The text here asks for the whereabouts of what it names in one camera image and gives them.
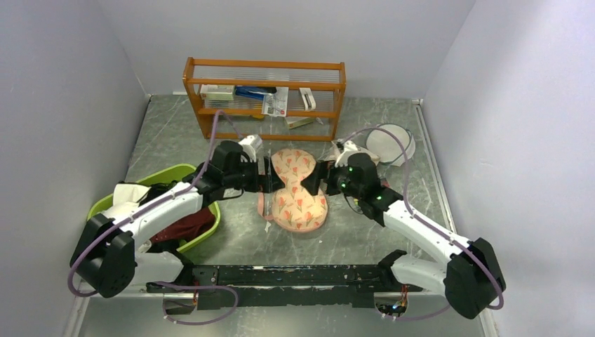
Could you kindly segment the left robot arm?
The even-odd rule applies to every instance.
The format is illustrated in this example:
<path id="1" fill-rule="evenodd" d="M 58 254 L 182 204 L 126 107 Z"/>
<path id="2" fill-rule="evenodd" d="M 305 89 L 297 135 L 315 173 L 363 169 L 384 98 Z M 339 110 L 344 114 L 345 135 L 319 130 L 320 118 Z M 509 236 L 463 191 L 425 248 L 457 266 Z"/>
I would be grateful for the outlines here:
<path id="1" fill-rule="evenodd" d="M 84 295 L 73 284 L 75 275 L 92 288 L 90 296 L 104 298 L 129 286 L 156 282 L 166 282 L 178 292 L 190 289 L 194 283 L 190 262 L 169 251 L 141 252 L 140 247 L 176 221 L 222 201 L 228 189 L 263 193 L 281 189 L 283 181 L 275 172 L 259 172 L 261 147 L 257 135 L 222 141 L 195 173 L 153 200 L 119 217 L 99 213 L 90 218 L 70 261 L 69 290 Z"/>

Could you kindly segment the floral pink laundry bag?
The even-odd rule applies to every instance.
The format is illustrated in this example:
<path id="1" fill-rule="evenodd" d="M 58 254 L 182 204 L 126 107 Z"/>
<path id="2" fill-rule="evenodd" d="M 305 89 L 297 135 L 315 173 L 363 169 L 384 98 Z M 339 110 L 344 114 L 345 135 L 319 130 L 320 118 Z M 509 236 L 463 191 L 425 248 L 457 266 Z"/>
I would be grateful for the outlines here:
<path id="1" fill-rule="evenodd" d="M 311 232 L 326 221 L 328 204 L 321 190 L 310 194 L 301 182 L 314 172 L 316 159 L 298 149 L 282 149 L 272 155 L 272 168 L 285 187 L 272 194 L 269 202 L 258 195 L 258 213 L 267 221 L 290 232 Z"/>

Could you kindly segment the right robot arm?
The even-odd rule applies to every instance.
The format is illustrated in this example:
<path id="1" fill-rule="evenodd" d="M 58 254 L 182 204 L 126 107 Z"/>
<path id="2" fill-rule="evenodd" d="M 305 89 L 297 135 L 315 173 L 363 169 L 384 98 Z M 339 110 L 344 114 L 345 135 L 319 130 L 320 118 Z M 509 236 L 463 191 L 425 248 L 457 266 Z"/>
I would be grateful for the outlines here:
<path id="1" fill-rule="evenodd" d="M 448 307 L 473 319 L 485 309 L 504 305 L 506 284 L 492 245 L 485 239 L 467 239 L 437 225 L 414 209 L 404 193 L 382 184 L 368 154 L 356 152 L 337 161 L 318 161 L 301 181 L 310 194 L 322 184 L 327 195 L 357 200 L 363 215 L 412 241 L 431 261 L 398 253 L 387 258 L 379 283 L 388 290 L 417 286 L 443 296 Z"/>

